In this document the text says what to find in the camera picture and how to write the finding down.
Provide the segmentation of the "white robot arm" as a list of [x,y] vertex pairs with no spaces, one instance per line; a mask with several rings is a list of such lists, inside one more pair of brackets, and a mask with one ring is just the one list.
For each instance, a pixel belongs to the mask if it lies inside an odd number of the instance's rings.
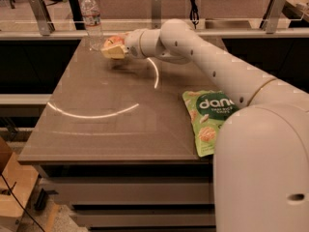
[[106,39],[108,58],[187,59],[239,107],[213,156],[216,232],[309,232],[309,97],[203,40],[186,22]]

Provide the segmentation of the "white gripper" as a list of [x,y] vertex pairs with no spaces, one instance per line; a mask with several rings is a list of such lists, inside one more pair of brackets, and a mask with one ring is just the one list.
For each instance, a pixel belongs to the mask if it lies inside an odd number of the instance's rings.
[[140,40],[144,33],[143,29],[118,34],[120,39],[125,40],[125,46],[121,44],[103,47],[101,53],[105,58],[120,60],[126,57],[126,50],[134,58],[144,58],[141,50]]

